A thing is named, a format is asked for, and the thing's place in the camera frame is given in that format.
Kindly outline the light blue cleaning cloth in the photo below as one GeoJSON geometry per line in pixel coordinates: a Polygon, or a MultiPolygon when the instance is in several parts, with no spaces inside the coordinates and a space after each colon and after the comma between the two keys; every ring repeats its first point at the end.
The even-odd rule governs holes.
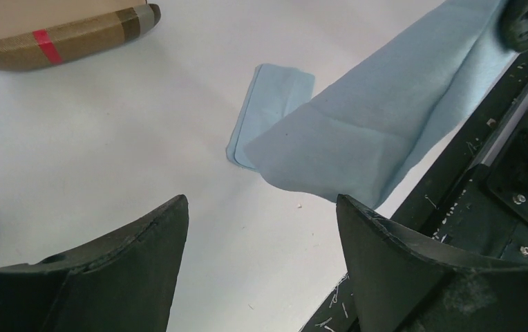
{"type": "Polygon", "coordinates": [[[516,54],[503,45],[506,1],[445,1],[245,153],[279,189],[379,207],[468,118],[516,54]]]}

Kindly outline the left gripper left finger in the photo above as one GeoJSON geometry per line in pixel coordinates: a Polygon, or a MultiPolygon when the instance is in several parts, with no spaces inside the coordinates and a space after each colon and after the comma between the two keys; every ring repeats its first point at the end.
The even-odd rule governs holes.
{"type": "Polygon", "coordinates": [[[37,264],[0,268],[0,331],[165,331],[187,240],[178,195],[37,264]]]}

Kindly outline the brown striped glasses case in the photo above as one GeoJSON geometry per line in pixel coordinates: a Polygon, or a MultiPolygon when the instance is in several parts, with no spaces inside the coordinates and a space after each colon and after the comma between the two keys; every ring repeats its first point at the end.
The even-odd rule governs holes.
{"type": "Polygon", "coordinates": [[[0,71],[32,71],[127,44],[161,20],[149,1],[0,1],[0,71]]]}

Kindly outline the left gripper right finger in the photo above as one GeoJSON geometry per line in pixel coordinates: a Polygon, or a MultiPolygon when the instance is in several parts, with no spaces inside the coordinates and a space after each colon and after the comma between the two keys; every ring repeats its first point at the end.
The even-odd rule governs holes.
{"type": "Polygon", "coordinates": [[[362,331],[528,331],[528,264],[436,241],[337,198],[362,331]]]}

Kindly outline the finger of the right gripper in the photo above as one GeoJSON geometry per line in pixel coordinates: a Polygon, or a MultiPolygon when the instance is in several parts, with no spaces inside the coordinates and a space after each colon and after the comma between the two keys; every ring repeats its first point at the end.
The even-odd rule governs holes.
{"type": "Polygon", "coordinates": [[[510,0],[500,17],[503,44],[516,52],[528,50],[528,0],[510,0]]]}

